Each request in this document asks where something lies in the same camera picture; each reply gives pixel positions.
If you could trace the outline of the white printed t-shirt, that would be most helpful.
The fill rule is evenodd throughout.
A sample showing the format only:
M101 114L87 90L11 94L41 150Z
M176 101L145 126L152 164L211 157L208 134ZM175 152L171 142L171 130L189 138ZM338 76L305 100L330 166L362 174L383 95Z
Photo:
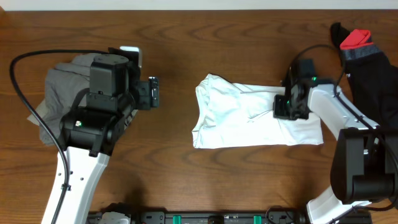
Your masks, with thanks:
M317 115L295 121L273 116L274 97L284 92L279 86L230 83L208 74L195 88L199 117L192 130L193 147L323 144Z

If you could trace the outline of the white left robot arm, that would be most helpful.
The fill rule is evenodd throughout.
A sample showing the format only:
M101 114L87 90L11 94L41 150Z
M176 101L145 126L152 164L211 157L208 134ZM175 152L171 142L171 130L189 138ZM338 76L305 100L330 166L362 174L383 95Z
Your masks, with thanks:
M138 110L159 106L159 80L136 80L113 95L80 90L60 121L57 171L42 223L85 223L96 186Z

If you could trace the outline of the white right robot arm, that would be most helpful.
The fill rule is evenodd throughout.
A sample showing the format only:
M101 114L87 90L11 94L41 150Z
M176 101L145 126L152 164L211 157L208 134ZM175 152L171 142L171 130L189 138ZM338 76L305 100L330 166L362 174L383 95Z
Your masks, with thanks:
M330 186L307 203L298 223L371 222L372 203L390 200L376 211L397 207L397 131L382 129L360 112L331 80L315 77L293 81L274 97L274 117L295 121L317 115L337 140Z

